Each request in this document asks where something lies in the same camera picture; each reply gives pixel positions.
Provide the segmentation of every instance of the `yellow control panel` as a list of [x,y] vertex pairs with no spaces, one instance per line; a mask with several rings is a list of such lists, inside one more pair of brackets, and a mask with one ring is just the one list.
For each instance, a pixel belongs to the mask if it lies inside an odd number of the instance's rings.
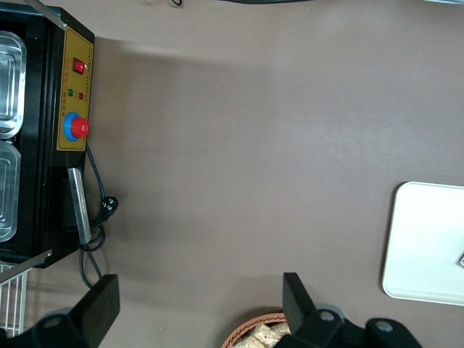
[[65,33],[57,151],[85,151],[94,45],[69,28]]

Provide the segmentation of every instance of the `power cord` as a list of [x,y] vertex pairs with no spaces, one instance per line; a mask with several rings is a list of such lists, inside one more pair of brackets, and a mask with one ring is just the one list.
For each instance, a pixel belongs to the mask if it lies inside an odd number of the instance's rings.
[[102,272],[94,256],[92,255],[93,252],[100,250],[107,239],[107,235],[104,230],[103,223],[109,219],[111,215],[113,215],[119,206],[119,203],[116,197],[113,196],[106,196],[105,190],[103,186],[102,177],[100,176],[99,170],[96,167],[94,156],[92,155],[92,151],[90,150],[89,145],[87,144],[86,152],[88,156],[88,160],[91,163],[92,169],[94,171],[96,180],[99,184],[100,189],[100,197],[101,197],[101,204],[100,210],[98,215],[96,216],[95,220],[89,221],[91,232],[98,230],[98,234],[92,240],[90,240],[87,244],[79,244],[79,271],[82,281],[84,282],[87,287],[90,289],[92,288],[92,283],[87,279],[86,273],[84,272],[84,255],[87,254],[88,258],[90,259],[96,274],[98,275],[99,279],[102,277]]

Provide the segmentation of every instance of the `black cable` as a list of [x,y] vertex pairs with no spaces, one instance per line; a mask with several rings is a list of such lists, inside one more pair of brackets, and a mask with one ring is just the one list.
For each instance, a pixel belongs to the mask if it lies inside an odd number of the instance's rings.
[[104,221],[106,221],[108,219],[108,217],[113,213],[113,211],[111,211],[111,214],[108,214],[108,212],[105,212],[105,210],[104,210],[104,208],[106,207],[106,205],[105,205],[106,196],[105,196],[103,181],[102,181],[102,177],[100,176],[99,170],[96,167],[94,156],[92,155],[92,152],[91,152],[90,147],[88,146],[88,144],[87,144],[87,147],[86,147],[86,152],[87,152],[87,155],[88,155],[88,160],[90,161],[92,169],[94,171],[96,180],[97,180],[97,182],[99,184],[99,190],[100,190],[100,196],[101,196],[101,204],[100,204],[99,213],[98,213],[95,220],[90,221],[91,231],[94,231],[94,230],[98,229],[99,234],[97,235],[97,237],[90,240],[87,244],[80,244],[79,245],[79,250],[80,250],[80,254],[79,254],[80,277],[82,278],[84,284],[87,285],[87,287],[89,287],[91,289],[92,284],[87,279],[86,273],[84,271],[84,255],[85,254],[88,255],[88,258],[90,259],[90,261],[91,261],[91,263],[92,263],[92,265],[93,265],[93,267],[94,267],[94,269],[96,271],[96,274],[98,275],[98,277],[100,279],[102,277],[102,272],[100,271],[100,268],[99,268],[98,264],[96,263],[96,260],[94,259],[94,256],[92,255],[92,253],[96,252],[97,250],[100,250],[101,247],[104,245],[104,242],[106,241],[107,237],[106,237],[105,229],[103,227],[103,223],[104,223]]

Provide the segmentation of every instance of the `white cutting board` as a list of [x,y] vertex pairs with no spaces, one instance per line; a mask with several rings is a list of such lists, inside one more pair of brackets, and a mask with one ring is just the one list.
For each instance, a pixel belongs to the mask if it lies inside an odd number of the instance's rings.
[[398,299],[464,305],[464,187],[409,182],[394,202],[383,287]]

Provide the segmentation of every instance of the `wire rack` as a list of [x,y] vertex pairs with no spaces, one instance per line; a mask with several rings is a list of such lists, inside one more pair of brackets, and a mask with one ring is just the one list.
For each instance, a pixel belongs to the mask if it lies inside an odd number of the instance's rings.
[[[0,273],[15,265],[0,263]],[[30,268],[0,285],[0,328],[7,332],[8,337],[21,334],[24,331],[26,288]]]

